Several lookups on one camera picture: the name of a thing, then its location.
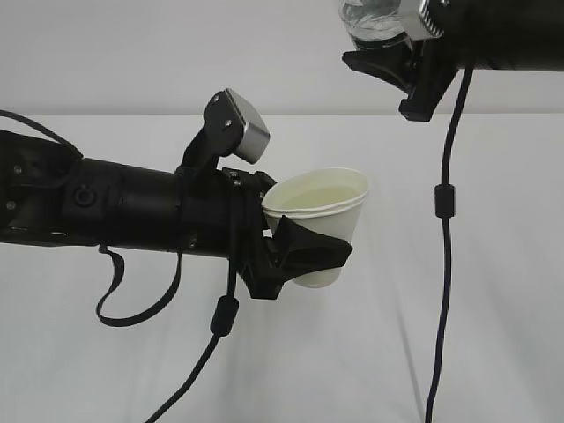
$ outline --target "robotic arm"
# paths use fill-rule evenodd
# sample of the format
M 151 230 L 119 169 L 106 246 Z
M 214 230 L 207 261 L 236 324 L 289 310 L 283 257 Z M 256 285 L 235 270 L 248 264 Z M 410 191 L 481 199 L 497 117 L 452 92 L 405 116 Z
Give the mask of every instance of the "robotic arm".
M 405 92 L 399 111 L 410 121 L 430 121 L 458 70 L 469 62 L 476 69 L 564 71 L 560 0 L 341 4 L 341 18 L 358 49 L 344 53 L 344 62 Z
M 347 242 L 290 219 L 263 236 L 261 201 L 275 184 L 266 173 L 217 169 L 232 153 L 260 159 L 270 134 L 255 108 L 226 89 L 204 120 L 174 173 L 86 159 L 69 143 L 0 130 L 0 241 L 229 257 L 234 215 L 237 271 L 253 298 L 275 300 L 288 280 L 342 267 Z

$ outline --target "water bottle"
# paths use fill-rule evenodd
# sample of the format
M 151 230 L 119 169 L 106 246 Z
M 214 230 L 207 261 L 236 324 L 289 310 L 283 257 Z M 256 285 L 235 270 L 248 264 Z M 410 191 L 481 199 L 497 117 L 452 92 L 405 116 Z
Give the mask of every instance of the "water bottle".
M 357 49 L 394 46 L 407 39 L 397 10 L 401 0 L 337 0 L 339 15 Z

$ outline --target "paper cup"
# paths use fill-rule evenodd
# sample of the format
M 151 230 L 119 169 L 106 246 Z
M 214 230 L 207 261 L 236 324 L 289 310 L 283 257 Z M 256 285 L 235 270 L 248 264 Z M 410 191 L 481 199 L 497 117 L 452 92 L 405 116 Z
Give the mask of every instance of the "paper cup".
M 319 234 L 350 242 L 368 193 L 366 176 L 331 167 L 296 176 L 275 185 L 263 200 L 263 212 L 273 233 L 282 216 Z M 341 269 L 316 271 L 293 280 L 321 288 L 334 283 Z

